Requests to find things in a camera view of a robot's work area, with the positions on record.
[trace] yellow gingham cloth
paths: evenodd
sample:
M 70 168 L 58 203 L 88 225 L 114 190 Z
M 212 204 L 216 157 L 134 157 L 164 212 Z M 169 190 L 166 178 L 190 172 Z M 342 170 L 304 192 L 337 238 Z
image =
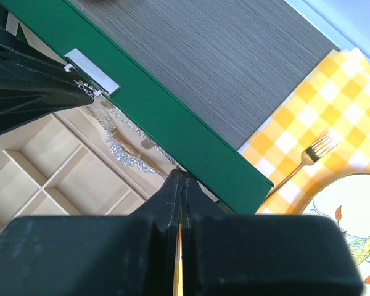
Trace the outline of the yellow gingham cloth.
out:
M 247 141 L 242 155 L 277 185 L 327 130 L 341 143 L 303 167 L 258 213 L 299 213 L 329 182 L 370 173 L 370 65 L 359 49 L 330 52 Z

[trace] table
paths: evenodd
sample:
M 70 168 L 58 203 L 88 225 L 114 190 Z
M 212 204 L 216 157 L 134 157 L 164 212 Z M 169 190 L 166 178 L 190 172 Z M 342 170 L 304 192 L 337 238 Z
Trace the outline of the table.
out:
M 284 0 L 72 0 L 238 149 L 332 49 Z

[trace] rhinestone jewelry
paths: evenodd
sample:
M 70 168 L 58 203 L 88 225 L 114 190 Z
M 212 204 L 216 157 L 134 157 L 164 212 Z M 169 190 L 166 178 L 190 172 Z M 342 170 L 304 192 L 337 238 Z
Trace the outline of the rhinestone jewelry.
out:
M 154 142 L 150 137 L 148 137 L 145 132 L 139 129 L 134 123 L 132 123 L 125 114 L 123 114 L 118 108 L 116 108 L 111 103 L 105 101 L 105 98 L 102 96 L 95 96 L 94 93 L 96 90 L 83 81 L 74 81 L 78 87 L 85 91 L 87 95 L 94 98 L 94 102 L 91 105 L 84 106 L 86 113 L 94 115 L 100 125 L 103 127 L 108 140 L 106 142 L 109 144 L 109 152 L 115 156 L 124 166 L 137 167 L 139 170 L 145 173 L 157 174 L 163 178 L 166 178 L 167 175 L 161 171 L 152 168 L 140 158 L 137 158 L 125 151 L 122 148 L 122 145 L 113 138 L 113 135 L 117 132 L 117 127 L 115 126 L 110 115 L 114 116 L 116 119 L 120 120 L 126 127 L 130 128 L 132 131 L 140 135 L 143 139 L 147 139 L 160 153 L 162 153 L 172 165 L 176 168 L 179 168 L 178 163 L 167 153 L 165 152 L 156 142 Z

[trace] gold fork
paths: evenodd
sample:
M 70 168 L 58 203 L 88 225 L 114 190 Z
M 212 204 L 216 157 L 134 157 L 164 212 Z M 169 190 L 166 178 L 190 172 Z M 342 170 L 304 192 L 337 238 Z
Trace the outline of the gold fork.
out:
M 313 165 L 339 143 L 340 140 L 336 136 L 331 135 L 331 133 L 327 133 L 321 139 L 317 140 L 315 143 L 309 146 L 309 148 L 303 151 L 302 162 L 299 164 L 299 166 L 293 172 L 291 172 L 288 177 L 283 179 L 281 183 L 279 183 L 269 192 L 269 194 L 266 196 L 265 201 L 268 200 L 272 195 L 274 195 L 274 193 L 276 193 L 278 190 L 280 190 L 280 188 L 283 187 L 283 185 L 285 185 L 285 183 L 288 182 L 291 177 L 296 175 L 296 173 L 300 171 L 305 165 Z

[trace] plate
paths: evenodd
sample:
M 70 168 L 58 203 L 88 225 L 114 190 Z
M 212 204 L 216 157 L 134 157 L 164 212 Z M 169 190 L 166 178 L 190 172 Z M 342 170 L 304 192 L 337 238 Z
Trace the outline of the plate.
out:
M 343 233 L 370 296 L 370 175 L 340 178 L 319 191 L 302 215 L 330 218 Z

